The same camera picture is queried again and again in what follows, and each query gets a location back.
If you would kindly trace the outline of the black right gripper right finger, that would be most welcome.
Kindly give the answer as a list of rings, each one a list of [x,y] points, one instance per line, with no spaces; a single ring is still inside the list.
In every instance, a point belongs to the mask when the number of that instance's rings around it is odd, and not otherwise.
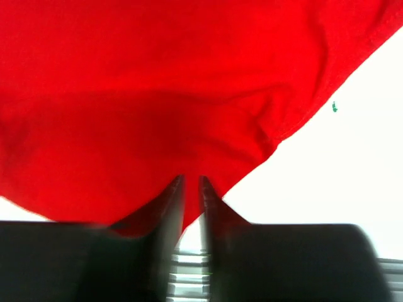
[[[211,301],[391,301],[374,249],[352,224],[250,223],[199,180]]]

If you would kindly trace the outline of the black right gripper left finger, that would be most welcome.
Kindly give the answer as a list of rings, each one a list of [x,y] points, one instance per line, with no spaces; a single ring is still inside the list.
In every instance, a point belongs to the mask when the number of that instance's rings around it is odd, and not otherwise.
[[[184,177],[111,226],[1,222],[2,301],[164,301]]]

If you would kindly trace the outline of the red t shirt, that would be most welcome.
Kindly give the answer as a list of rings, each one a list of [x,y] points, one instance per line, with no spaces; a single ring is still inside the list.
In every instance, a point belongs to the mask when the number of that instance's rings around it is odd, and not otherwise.
[[[50,220],[155,223],[223,195],[402,27],[401,1],[2,1],[1,196]]]

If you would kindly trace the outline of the aluminium table edge rail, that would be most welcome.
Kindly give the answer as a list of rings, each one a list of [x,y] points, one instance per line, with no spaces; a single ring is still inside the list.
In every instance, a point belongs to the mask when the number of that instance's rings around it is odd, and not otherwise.
[[[172,257],[166,301],[210,300],[210,256],[195,252],[176,250]],[[402,301],[402,261],[377,259],[386,278],[394,301]]]

